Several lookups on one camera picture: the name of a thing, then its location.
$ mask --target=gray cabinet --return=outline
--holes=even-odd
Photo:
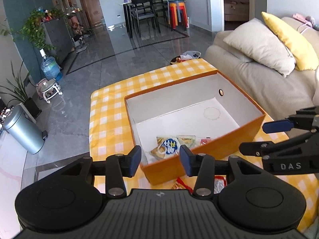
[[[46,43],[55,46],[50,50],[51,56],[57,56],[57,63],[61,64],[74,47],[68,28],[63,18],[42,23],[46,35]]]

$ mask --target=red stool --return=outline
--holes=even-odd
[[[187,28],[187,14],[186,14],[185,3],[180,2],[180,3],[178,3],[178,5],[179,5],[180,13],[181,13],[181,23],[182,23],[182,25],[184,27],[184,30],[186,30],[186,28]],[[170,19],[171,19],[171,21],[173,23],[173,24],[171,24],[171,31],[173,31],[173,27],[175,29],[176,25],[178,25],[177,8],[176,8],[176,4],[175,3],[170,3],[169,7],[170,7],[170,13],[171,13]]]

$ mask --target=robotic arm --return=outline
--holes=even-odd
[[[310,132],[274,144],[242,143],[243,155],[263,158],[264,169],[240,158],[216,161],[180,147],[188,176],[197,176],[188,190],[132,189],[141,159],[135,146],[128,155],[105,161],[83,157],[23,189],[15,208],[24,229],[16,239],[198,238],[303,239],[296,228],[306,210],[303,194],[276,175],[318,172],[317,107],[285,120],[265,123],[267,133],[301,128]],[[214,176],[226,175],[227,186],[214,194]],[[105,176],[105,193],[94,186]]]

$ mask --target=yellow pillow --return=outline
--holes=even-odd
[[[317,54],[304,36],[275,15],[266,12],[261,14],[266,25],[289,48],[295,57],[297,70],[317,69],[319,65]]]

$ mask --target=bedroom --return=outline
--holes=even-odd
[[[249,0],[224,0],[224,29],[234,30],[249,21]]]

